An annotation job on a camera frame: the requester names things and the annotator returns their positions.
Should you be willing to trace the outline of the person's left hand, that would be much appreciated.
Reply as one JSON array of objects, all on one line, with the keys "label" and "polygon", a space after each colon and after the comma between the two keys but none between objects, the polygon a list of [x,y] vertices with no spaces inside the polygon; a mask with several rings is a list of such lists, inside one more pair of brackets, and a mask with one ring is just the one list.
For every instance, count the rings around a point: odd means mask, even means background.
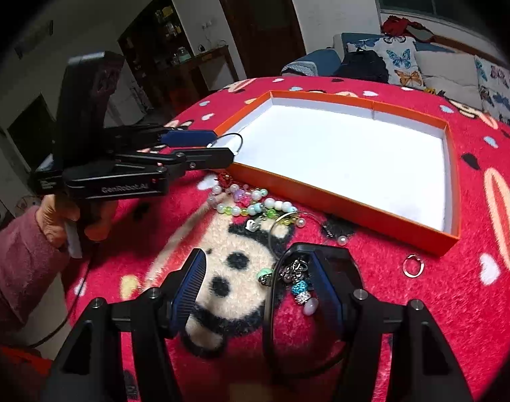
[{"label": "person's left hand", "polygon": [[[84,228],[87,238],[93,242],[104,241],[111,230],[118,207],[117,201],[94,203],[90,206],[91,221]],[[67,242],[68,222],[80,219],[80,207],[68,198],[49,194],[42,198],[36,212],[36,221],[47,241],[59,249]]]}]

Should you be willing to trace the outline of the left pink sleeved forearm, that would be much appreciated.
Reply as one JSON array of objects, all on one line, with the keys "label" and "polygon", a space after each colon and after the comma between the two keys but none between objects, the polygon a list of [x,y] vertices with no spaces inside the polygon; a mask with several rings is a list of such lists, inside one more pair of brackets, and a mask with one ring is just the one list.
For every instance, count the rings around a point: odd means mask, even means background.
[{"label": "left pink sleeved forearm", "polygon": [[34,207],[0,232],[0,339],[23,329],[54,278],[69,263],[39,228]]}]

